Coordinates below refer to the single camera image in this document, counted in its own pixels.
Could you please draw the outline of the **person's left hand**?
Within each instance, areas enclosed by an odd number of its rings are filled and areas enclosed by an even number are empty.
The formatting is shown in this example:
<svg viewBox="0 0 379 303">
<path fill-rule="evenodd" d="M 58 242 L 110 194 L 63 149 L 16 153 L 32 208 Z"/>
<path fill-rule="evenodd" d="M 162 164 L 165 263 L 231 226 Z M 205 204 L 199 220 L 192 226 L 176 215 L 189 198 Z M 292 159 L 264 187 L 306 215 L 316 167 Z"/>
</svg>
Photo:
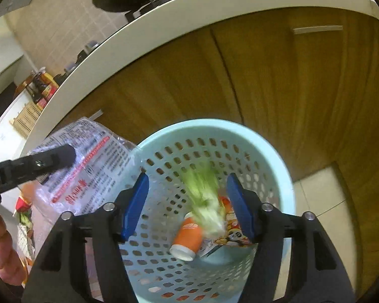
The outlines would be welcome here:
<svg viewBox="0 0 379 303">
<path fill-rule="evenodd" d="M 0 278 L 12 286 L 20 286 L 27 277 L 5 221 L 0 215 Z"/>
</svg>

